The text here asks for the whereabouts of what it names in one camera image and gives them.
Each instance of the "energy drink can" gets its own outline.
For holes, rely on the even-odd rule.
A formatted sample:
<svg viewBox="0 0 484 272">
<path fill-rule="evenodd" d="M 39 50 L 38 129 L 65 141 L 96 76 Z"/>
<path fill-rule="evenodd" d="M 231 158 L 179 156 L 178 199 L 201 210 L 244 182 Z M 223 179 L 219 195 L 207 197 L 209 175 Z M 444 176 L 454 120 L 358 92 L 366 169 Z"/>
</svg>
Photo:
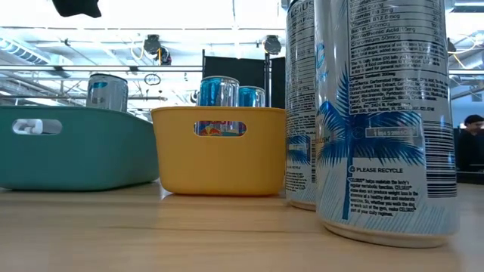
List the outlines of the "energy drink can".
<svg viewBox="0 0 484 272">
<path fill-rule="evenodd" d="M 128 111 L 128 82 L 118 76 L 93 74 L 88 82 L 87 107 Z"/>
<path fill-rule="evenodd" d="M 238 106 L 239 81 L 227 76 L 209 76 L 202 79 L 197 106 Z M 238 136 L 239 124 L 233 120 L 201 120 L 195 125 L 200 136 Z"/>
<path fill-rule="evenodd" d="M 265 91 L 254 86 L 239 87 L 239 107 L 265 107 Z M 247 131 L 244 123 L 239 122 L 239 134 Z"/>
<path fill-rule="evenodd" d="M 314 1 L 293 1 L 287 12 L 286 197 L 292 206 L 315 210 Z"/>
<path fill-rule="evenodd" d="M 315 0 L 315 29 L 319 218 L 354 240 L 442 245 L 458 230 L 444 1 Z"/>
</svg>

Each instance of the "basket handle hole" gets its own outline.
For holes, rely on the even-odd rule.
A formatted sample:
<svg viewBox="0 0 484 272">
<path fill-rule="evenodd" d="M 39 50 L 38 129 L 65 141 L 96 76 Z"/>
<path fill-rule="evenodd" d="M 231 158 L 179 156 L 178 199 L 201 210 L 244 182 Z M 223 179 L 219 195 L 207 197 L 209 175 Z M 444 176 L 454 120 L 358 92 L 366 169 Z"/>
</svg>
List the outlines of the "basket handle hole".
<svg viewBox="0 0 484 272">
<path fill-rule="evenodd" d="M 247 126 L 240 121 L 198 121 L 194 123 L 194 133 L 203 137 L 240 137 Z"/>
<path fill-rule="evenodd" d="M 56 135 L 62 131 L 62 123 L 56 119 L 17 119 L 12 131 L 20 135 Z"/>
</svg>

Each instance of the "wooden table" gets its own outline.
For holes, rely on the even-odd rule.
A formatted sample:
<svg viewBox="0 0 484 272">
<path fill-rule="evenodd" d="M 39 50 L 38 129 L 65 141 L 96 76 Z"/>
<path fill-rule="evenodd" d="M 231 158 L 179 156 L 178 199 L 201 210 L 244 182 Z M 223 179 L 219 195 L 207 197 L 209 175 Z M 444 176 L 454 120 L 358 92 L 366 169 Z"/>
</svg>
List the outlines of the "wooden table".
<svg viewBox="0 0 484 272">
<path fill-rule="evenodd" d="M 484 271 L 484 187 L 459 190 L 461 232 L 438 249 L 348 240 L 276 197 L 4 191 L 0 271 Z"/>
</svg>

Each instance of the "yellow basket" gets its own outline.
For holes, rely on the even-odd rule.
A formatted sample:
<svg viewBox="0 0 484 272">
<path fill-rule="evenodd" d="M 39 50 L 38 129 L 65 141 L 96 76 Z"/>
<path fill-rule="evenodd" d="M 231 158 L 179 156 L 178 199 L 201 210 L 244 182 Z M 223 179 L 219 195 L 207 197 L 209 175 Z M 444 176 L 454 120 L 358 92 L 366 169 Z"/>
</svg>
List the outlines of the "yellow basket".
<svg viewBox="0 0 484 272">
<path fill-rule="evenodd" d="M 160 179 L 173 193 L 267 196 L 285 169 L 285 112 L 249 107 L 164 107 L 151 111 Z M 199 121 L 243 122 L 240 137 L 194 132 Z"/>
</svg>

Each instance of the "plastic basket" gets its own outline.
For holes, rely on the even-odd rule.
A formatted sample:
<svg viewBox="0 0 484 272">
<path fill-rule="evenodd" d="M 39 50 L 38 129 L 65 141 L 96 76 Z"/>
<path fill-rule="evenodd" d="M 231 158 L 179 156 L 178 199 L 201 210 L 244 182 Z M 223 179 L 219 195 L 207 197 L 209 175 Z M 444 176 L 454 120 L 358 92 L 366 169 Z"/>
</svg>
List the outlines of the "plastic basket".
<svg viewBox="0 0 484 272">
<path fill-rule="evenodd" d="M 17 119 L 54 119 L 59 134 L 15 134 Z M 0 107 L 0 187 L 108 190 L 158 178 L 153 126 L 82 107 Z"/>
<path fill-rule="evenodd" d="M 151 112 L 161 183 L 173 193 L 266 196 L 279 192 L 285 167 L 285 112 L 243 107 L 166 107 Z M 240 137 L 207 137 L 194 123 L 239 121 Z"/>
</svg>

